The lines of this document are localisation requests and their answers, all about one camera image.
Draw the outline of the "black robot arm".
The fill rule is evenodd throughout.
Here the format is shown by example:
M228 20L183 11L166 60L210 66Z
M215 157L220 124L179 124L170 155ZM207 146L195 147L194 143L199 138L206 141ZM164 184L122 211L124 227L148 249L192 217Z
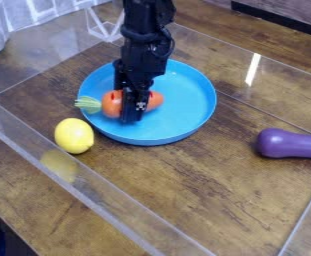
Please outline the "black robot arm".
M114 61L114 89L122 91L124 123L142 120L150 106L154 78L166 72L175 40L166 25L174 21L172 0L123 0L124 22L120 33L124 44Z

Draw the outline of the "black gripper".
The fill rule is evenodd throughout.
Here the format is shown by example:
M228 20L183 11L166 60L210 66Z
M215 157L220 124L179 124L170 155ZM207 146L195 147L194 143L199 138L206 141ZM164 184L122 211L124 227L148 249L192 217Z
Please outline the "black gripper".
M150 91L131 87L150 87L154 78L164 74L175 41L166 26L155 22L124 21L122 35L122 56L112 63L114 89L123 89L120 120L134 123L147 110Z

